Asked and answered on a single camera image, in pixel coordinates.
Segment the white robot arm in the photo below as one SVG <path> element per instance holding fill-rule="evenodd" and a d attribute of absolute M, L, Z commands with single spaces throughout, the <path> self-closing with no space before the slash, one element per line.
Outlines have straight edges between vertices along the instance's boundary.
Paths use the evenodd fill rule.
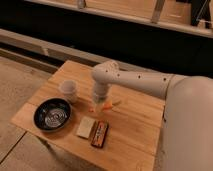
<path fill-rule="evenodd" d="M 213 171 L 213 79 L 160 72 L 131 72 L 110 60 L 92 69 L 93 101 L 116 84 L 165 101 L 163 171 Z"/>

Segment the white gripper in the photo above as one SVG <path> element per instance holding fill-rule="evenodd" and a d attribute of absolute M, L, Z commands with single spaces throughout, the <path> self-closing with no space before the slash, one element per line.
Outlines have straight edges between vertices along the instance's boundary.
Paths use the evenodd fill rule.
<path fill-rule="evenodd" d="M 95 103 L 95 114 L 100 115 L 102 111 L 102 103 L 104 102 L 108 97 L 108 92 L 110 89 L 109 84 L 102 84 L 95 82 L 93 89 L 92 89 L 92 99 Z M 112 111 L 113 104 L 112 101 L 107 101 L 106 103 L 106 111 Z"/>

